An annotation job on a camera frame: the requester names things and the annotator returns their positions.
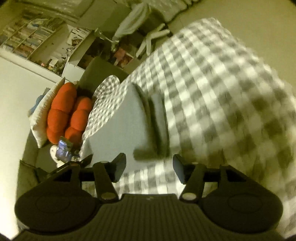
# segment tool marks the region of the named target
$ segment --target white pillow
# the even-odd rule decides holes
[[[52,105],[53,99],[55,98],[59,89],[63,86],[64,83],[65,78],[63,78],[60,82],[56,83],[55,86],[52,87],[43,97],[43,99],[39,102],[34,113],[30,116],[30,126],[32,133],[36,139],[38,148],[41,148],[47,141],[47,115]]]

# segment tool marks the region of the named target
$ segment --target chair armrest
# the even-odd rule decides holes
[[[119,67],[108,63],[100,57],[95,57],[86,68],[78,83],[78,95],[92,98],[97,87],[110,75],[117,76],[120,82],[124,81],[128,76]]]

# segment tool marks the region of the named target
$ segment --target bookshelf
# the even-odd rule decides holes
[[[21,65],[33,62],[61,76],[67,59],[90,32],[70,26],[60,18],[25,10],[0,32],[0,49],[9,59],[26,59]]]

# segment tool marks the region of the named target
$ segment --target shelf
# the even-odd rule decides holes
[[[23,41],[12,51],[13,53],[15,53],[15,51],[17,50],[17,48],[19,46],[22,45],[22,43],[24,43],[30,36],[32,36],[39,28],[36,28],[28,37],[26,37],[25,39],[23,39]]]
[[[31,71],[33,73],[36,73],[50,81],[58,82],[60,81],[61,77],[54,72],[41,67],[40,65],[25,59],[17,54],[5,51],[3,49],[0,49],[0,56],[1,58],[4,58],[28,71]]]
[[[90,32],[85,39],[83,39],[79,45],[75,48],[75,50],[69,56],[67,62],[71,62],[73,65],[78,65],[79,61],[91,46],[91,44],[96,39],[96,36],[93,32]]]
[[[25,26],[27,26],[28,25],[28,23],[29,22],[27,22],[27,23],[25,23],[23,26],[21,26],[18,30],[16,30],[9,38],[7,38],[1,45],[0,45],[0,47],[2,46],[2,45],[4,45],[4,44],[6,44],[6,41],[7,40],[10,40],[15,34],[17,34],[23,27],[25,27]]]
[[[69,55],[69,58],[74,54],[74,52],[79,48],[79,46],[87,39],[87,37],[91,34],[91,31],[87,34],[87,36],[80,41],[80,43],[73,49],[72,53]]]
[[[45,41],[47,41],[51,36],[53,36],[57,31],[59,31],[59,29],[62,27],[62,25],[60,26],[60,27],[58,27],[55,31],[51,31],[51,34],[45,39],[45,40],[42,40],[42,42],[41,42],[41,44],[39,44],[38,46],[37,46],[37,48],[35,48],[29,55],[28,55],[28,57],[27,57],[27,59],[30,59],[30,57],[32,56],[32,54],[42,45],[42,44],[44,44],[44,42]]]

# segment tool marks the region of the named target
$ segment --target white wall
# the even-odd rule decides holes
[[[27,111],[53,82],[0,58],[0,233],[18,233],[14,214],[19,160],[30,126]]]
[[[45,69],[45,68],[41,67],[40,65],[31,62],[28,59],[22,58],[16,54],[13,54],[13,53],[8,52],[8,51],[1,49],[1,48],[0,48],[0,58],[6,59],[10,62],[13,62],[13,63],[17,64],[18,66],[21,66],[24,69],[29,70],[30,72],[40,75],[41,77],[43,77],[47,80],[52,80],[57,83],[62,79],[62,77],[58,76],[54,72],[52,72],[48,69]]]

